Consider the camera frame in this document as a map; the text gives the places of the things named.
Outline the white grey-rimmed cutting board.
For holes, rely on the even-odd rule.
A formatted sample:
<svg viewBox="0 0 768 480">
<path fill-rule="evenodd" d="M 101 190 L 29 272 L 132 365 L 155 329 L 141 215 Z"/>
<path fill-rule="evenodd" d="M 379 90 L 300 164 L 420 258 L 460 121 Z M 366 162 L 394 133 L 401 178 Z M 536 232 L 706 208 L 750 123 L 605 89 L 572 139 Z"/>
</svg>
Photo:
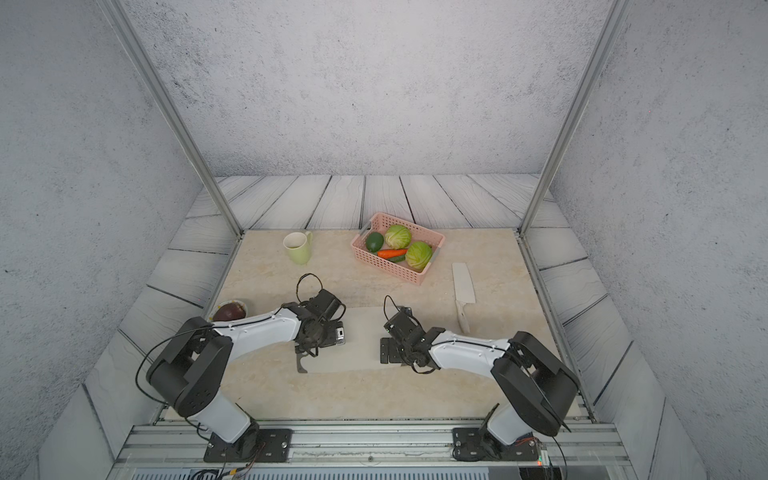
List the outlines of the white grey-rimmed cutting board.
<svg viewBox="0 0 768 480">
<path fill-rule="evenodd" d="M 300 374 L 348 373 L 355 371 L 389 370 L 399 364 L 382 364 L 380 340 L 389 338 L 385 331 L 385 315 L 381 307 L 357 307 L 342 318 L 345 343 L 321 348 L 316 357 L 297 356 Z"/>
</svg>

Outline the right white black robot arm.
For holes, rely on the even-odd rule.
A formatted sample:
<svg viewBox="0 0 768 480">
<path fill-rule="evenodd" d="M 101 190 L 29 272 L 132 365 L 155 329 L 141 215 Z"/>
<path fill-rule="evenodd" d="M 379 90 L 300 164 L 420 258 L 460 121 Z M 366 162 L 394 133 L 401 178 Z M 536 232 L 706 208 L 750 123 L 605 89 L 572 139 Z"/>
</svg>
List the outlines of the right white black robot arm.
<svg viewBox="0 0 768 480">
<path fill-rule="evenodd" d="M 556 437 L 580 391 L 575 373 L 532 334 L 482 340 L 444 328 L 426 331 L 407 307 L 384 324 L 396 358 L 418 374 L 459 370 L 496 382 L 506 403 L 493 409 L 485 430 L 507 447 L 529 434 Z"/>
</svg>

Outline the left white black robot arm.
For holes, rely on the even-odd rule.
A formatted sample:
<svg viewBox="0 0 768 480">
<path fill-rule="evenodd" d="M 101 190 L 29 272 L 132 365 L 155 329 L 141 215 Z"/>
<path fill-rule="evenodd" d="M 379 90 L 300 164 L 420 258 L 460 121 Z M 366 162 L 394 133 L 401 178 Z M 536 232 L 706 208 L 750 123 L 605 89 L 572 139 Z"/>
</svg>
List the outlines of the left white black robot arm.
<svg viewBox="0 0 768 480">
<path fill-rule="evenodd" d="M 206 427 L 214 440 L 234 445 L 253 436 L 257 423 L 220 392 L 227 367 L 239 357 L 275 344 L 291 343 L 311 357 L 344 343 L 346 306 L 326 289 L 308 300 L 225 322 L 188 319 L 158 343 L 146 382 L 178 415 Z"/>
</svg>

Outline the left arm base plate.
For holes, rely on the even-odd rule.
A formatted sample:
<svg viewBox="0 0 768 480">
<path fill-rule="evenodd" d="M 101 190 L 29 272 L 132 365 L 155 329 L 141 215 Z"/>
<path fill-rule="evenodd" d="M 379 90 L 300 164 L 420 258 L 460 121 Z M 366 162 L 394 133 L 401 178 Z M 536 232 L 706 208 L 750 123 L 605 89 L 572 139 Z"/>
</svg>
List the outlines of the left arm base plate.
<svg viewBox="0 0 768 480">
<path fill-rule="evenodd" d="M 293 435 L 292 429 L 251 427 L 234 443 L 212 433 L 203 456 L 205 463 L 284 463 Z"/>
</svg>

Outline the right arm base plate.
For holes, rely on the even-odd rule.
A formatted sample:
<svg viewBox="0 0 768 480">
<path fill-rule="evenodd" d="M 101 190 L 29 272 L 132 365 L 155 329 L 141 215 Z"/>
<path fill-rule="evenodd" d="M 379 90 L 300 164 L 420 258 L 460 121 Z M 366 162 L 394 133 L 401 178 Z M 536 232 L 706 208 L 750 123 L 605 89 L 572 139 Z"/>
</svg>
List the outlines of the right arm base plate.
<svg viewBox="0 0 768 480">
<path fill-rule="evenodd" d="M 452 457 L 461 462 L 540 460 L 538 439 L 531 432 L 506 445 L 485 427 L 454 428 Z"/>
</svg>

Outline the white ceramic knife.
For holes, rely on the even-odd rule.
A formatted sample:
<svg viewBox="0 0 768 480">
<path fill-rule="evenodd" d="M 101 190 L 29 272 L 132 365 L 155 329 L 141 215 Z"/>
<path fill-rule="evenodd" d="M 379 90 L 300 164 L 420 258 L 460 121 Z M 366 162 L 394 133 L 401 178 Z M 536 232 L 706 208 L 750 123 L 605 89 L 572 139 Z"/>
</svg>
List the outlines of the white ceramic knife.
<svg viewBox="0 0 768 480">
<path fill-rule="evenodd" d="M 471 274 L 465 263 L 453 263 L 452 271 L 459 326 L 464 334 L 469 334 L 471 327 L 465 307 L 476 303 Z"/>
</svg>

